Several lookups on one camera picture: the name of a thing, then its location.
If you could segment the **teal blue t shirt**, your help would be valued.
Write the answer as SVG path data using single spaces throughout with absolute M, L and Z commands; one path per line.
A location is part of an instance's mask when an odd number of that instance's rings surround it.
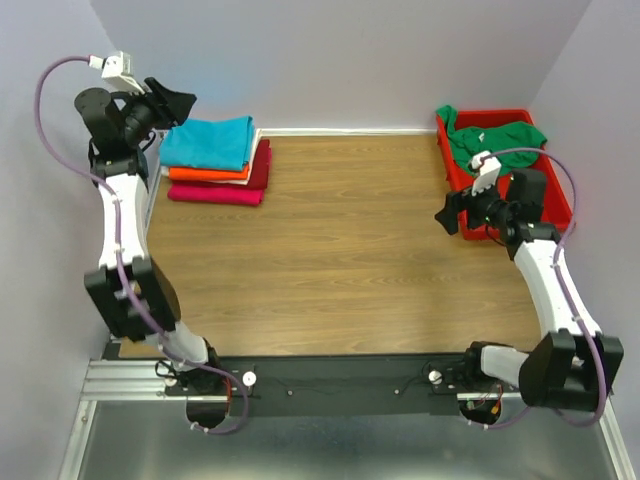
M 240 172 L 249 163 L 254 134 L 251 116 L 217 122 L 187 119 L 161 142 L 160 164 Z

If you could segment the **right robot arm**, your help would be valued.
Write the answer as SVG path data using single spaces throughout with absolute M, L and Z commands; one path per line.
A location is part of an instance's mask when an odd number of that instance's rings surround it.
M 624 349 L 618 338 L 602 333 L 587 311 L 568 271 L 562 235 L 542 219 L 546 175 L 516 169 L 501 195 L 495 159 L 472 169 L 473 183 L 448 193 L 435 218 L 450 235 L 458 231 L 460 214 L 471 227 L 498 231 L 528 287 L 541 339 L 529 353 L 472 343 L 459 370 L 462 384 L 480 392 L 499 380 L 515 387 L 529 407 L 601 415 Z

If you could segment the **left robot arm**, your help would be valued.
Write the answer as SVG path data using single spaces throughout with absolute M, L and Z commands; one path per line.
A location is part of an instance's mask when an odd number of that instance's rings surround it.
M 140 90 L 89 88 L 74 106 L 90 133 L 90 174 L 101 196 L 104 242 L 84 286 L 110 333 L 165 355 L 161 378 L 212 395 L 227 383 L 215 349 L 181 319 L 177 293 L 149 253 L 145 210 L 148 165 L 142 142 L 182 125 L 196 102 L 148 77 Z

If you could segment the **red plastic bin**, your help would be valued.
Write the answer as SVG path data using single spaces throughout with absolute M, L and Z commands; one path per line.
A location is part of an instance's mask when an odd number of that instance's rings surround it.
M 443 133 L 440 127 L 437 128 L 437 141 L 441 149 L 446 173 L 447 181 L 454 190 L 461 190 L 473 184 L 474 174 L 465 174 L 461 171 L 449 157 L 450 151 L 443 142 Z M 540 154 L 532 152 L 516 152 L 510 153 L 500 158 L 502 165 L 500 177 L 497 181 L 497 187 L 500 193 L 507 191 L 509 184 L 509 175 L 516 168 L 533 168 L 545 173 L 547 176 L 547 190 L 544 200 L 544 211 L 542 219 L 553 223 L 559 230 L 563 231 L 569 224 L 571 217 L 570 207 L 566 197 L 562 191 L 560 183 L 551 166 L 550 160 Z

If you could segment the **green t shirt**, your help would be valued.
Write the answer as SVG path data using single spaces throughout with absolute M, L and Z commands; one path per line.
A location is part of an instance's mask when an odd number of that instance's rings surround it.
M 482 152 L 518 147 L 541 149 L 547 143 L 545 134 L 524 109 L 460 111 L 445 105 L 435 115 L 451 161 L 465 174 L 471 174 L 472 157 Z

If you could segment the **folded orange t shirt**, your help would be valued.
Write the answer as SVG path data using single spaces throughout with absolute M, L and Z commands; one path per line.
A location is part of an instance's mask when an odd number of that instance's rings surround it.
M 250 165 L 246 164 L 240 171 L 202 169 L 190 167 L 169 167 L 168 176 L 177 181 L 228 182 L 245 181 L 250 176 Z

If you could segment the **folded white t shirt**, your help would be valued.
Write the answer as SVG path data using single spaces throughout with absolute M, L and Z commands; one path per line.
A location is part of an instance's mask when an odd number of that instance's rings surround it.
M 251 168 L 252 168 L 252 164 L 253 164 L 253 158 L 254 158 L 254 155 L 256 153 L 258 143 L 260 141 L 261 141 L 261 130 L 253 128 L 253 132 L 252 132 L 252 135 L 251 135 L 251 146 L 249 148 L 249 157 L 248 157 L 248 161 L 246 163 L 246 164 L 250 165 L 250 174 L 251 174 Z M 168 176 L 168 168 L 169 167 L 161 166 L 160 167 L 160 175 L 170 179 L 169 176 Z M 248 180 L 245 180 L 245 181 L 228 181 L 228 182 L 206 182 L 206 183 L 246 186 L 247 183 L 248 183 Z

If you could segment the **folded dark red t shirt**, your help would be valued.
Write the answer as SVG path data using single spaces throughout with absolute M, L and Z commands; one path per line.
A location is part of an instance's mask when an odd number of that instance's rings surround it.
M 268 187 L 271 169 L 272 151 L 269 139 L 262 139 L 257 146 L 253 158 L 251 174 L 246 188 L 249 190 L 265 190 Z

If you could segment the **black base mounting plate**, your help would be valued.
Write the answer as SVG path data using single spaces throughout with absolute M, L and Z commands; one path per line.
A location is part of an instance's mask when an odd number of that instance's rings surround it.
M 490 415 L 518 397 L 493 380 L 463 380 L 460 353 L 227 356 L 222 365 L 238 379 L 256 375 L 252 417 Z

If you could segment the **aluminium frame rail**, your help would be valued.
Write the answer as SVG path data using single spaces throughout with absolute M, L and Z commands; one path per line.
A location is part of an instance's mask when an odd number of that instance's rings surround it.
M 155 360 L 135 361 L 91 361 L 88 367 L 81 398 L 89 401 L 108 400 L 154 400 L 190 397 L 196 400 L 213 398 L 215 395 L 201 395 L 192 388 L 181 387 L 173 379 L 159 377 L 155 373 Z M 246 387 L 248 393 L 259 385 L 261 380 L 254 371 L 241 372 L 234 370 L 233 374 Z M 459 400 L 466 399 L 497 399 L 497 387 L 482 387 L 480 392 L 457 393 Z

